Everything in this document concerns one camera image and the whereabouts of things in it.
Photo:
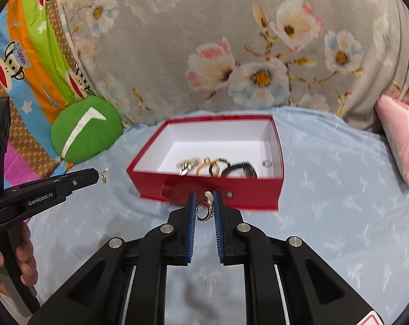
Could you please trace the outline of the gold hoop earring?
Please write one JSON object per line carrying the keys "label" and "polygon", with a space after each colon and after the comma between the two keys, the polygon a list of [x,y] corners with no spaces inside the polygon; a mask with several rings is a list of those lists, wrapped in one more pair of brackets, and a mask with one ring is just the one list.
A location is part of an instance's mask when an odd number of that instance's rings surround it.
{"label": "gold hoop earring", "polygon": [[99,175],[99,179],[102,181],[102,183],[106,183],[107,182],[107,173],[108,173],[108,169],[102,170],[101,172],[98,173]]}

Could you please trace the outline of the black wristwatch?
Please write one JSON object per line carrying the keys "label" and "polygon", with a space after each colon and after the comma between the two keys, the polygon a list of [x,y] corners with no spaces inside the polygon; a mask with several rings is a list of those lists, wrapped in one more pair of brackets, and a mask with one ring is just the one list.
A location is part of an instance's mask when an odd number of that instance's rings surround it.
{"label": "black wristwatch", "polygon": [[241,171],[247,178],[258,178],[256,170],[247,161],[229,165],[222,171],[221,177],[228,176],[236,171]]}

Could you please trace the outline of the silver hoop earring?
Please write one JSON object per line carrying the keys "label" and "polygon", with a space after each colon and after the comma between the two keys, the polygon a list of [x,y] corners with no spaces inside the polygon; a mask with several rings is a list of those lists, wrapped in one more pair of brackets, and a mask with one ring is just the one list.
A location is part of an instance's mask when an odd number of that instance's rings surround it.
{"label": "silver hoop earring", "polygon": [[264,167],[266,167],[266,168],[270,168],[270,167],[272,167],[272,165],[273,165],[273,163],[272,163],[272,161],[271,160],[264,160],[263,162],[262,162],[262,165],[264,166]]}

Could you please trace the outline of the gold clasp charm earring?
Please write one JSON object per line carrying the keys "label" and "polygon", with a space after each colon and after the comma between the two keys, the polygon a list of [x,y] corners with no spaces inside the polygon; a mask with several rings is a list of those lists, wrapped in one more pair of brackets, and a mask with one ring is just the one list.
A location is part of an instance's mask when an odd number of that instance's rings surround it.
{"label": "gold clasp charm earring", "polygon": [[210,191],[204,193],[205,200],[198,203],[195,215],[199,222],[207,222],[214,216],[214,196]]}

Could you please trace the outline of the red jewelry box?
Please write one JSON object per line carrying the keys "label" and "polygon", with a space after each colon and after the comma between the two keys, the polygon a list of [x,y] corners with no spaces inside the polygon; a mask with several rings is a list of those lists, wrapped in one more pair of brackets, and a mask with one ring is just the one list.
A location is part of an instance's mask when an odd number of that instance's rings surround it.
{"label": "red jewelry box", "polygon": [[182,206],[220,190],[233,208],[276,211],[285,166],[271,115],[209,115],[166,120],[127,173],[148,200]]}

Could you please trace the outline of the green round plush cushion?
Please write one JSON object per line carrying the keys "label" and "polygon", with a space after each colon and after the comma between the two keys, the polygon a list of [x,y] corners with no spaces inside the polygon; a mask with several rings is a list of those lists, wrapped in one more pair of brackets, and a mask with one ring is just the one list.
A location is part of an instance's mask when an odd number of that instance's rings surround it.
{"label": "green round plush cushion", "polygon": [[59,114],[51,128],[51,141],[60,158],[78,164],[111,148],[123,132],[116,108],[89,96]]}

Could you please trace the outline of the light blue bed sheet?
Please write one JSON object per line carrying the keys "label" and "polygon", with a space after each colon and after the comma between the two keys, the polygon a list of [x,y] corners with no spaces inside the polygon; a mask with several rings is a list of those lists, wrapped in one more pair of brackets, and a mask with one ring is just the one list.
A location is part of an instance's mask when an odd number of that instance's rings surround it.
{"label": "light blue bed sheet", "polygon": [[[285,160],[279,210],[246,211],[244,220],[278,239],[301,237],[392,324],[409,303],[409,186],[387,140],[325,112],[285,107],[273,118]],[[154,132],[144,125],[126,131],[87,162],[107,171],[106,183],[30,220],[40,301],[110,238],[140,238],[166,221],[171,207],[139,198],[127,175]],[[190,266],[168,271],[165,321],[246,321],[243,270],[219,263],[213,222],[197,224]]]}

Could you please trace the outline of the colourful monkey cartoon bedding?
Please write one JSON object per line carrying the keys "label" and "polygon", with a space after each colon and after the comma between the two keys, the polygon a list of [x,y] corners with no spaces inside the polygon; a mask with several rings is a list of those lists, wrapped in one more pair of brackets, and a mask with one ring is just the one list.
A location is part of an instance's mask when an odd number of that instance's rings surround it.
{"label": "colourful monkey cartoon bedding", "polygon": [[9,0],[0,12],[0,97],[9,97],[11,113],[5,187],[72,168],[54,149],[51,128],[92,92],[63,34],[57,0]]}

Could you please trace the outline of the gold beaded bangle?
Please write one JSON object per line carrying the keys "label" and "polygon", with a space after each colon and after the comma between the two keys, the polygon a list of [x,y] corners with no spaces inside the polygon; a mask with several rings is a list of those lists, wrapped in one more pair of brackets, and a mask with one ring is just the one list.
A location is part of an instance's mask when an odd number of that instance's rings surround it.
{"label": "gold beaded bangle", "polygon": [[199,176],[200,172],[206,168],[209,168],[212,165],[212,159],[210,157],[205,157],[203,162],[198,165],[195,171],[195,175]]}

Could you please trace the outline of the grey floral blanket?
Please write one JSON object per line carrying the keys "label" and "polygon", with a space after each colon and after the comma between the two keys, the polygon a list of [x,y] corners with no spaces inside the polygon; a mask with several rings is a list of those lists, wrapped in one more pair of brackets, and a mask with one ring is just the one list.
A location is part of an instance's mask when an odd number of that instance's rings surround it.
{"label": "grey floral blanket", "polygon": [[96,95],[128,124],[292,105],[372,130],[409,105],[402,0],[56,0]]}

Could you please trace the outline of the pink white pillow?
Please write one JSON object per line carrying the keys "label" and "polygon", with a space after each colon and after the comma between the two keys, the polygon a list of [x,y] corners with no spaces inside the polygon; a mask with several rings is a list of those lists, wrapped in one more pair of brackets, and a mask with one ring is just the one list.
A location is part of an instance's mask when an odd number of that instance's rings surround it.
{"label": "pink white pillow", "polygon": [[381,95],[375,109],[398,170],[409,186],[409,106],[388,95]]}

